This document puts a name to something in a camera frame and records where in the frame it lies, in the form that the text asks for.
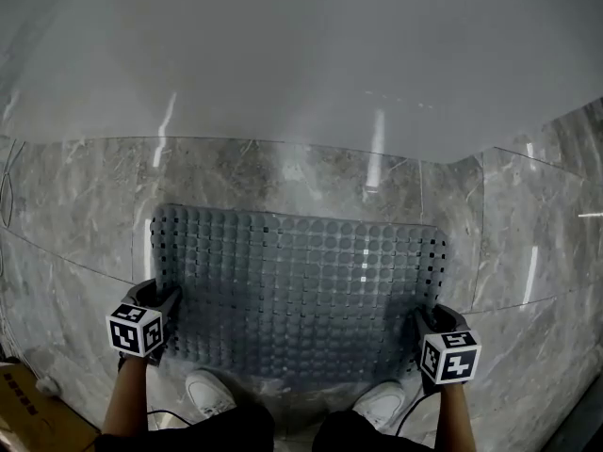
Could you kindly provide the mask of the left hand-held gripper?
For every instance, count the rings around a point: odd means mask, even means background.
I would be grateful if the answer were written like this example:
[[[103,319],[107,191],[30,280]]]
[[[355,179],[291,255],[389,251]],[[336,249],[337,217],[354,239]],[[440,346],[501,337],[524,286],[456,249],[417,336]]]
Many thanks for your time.
[[[147,359],[159,367],[168,342],[168,323],[177,313],[180,285],[156,285],[155,279],[131,287],[113,312],[106,316],[110,346],[121,354]]]

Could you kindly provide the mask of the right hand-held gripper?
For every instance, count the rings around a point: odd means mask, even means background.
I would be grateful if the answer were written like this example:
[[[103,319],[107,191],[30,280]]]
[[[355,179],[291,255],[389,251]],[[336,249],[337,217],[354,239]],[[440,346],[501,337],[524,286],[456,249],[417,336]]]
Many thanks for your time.
[[[475,378],[481,339],[461,314],[437,303],[432,315],[429,309],[416,307],[414,321],[416,335],[423,336],[418,365],[425,395],[438,393],[444,385],[464,384]]]

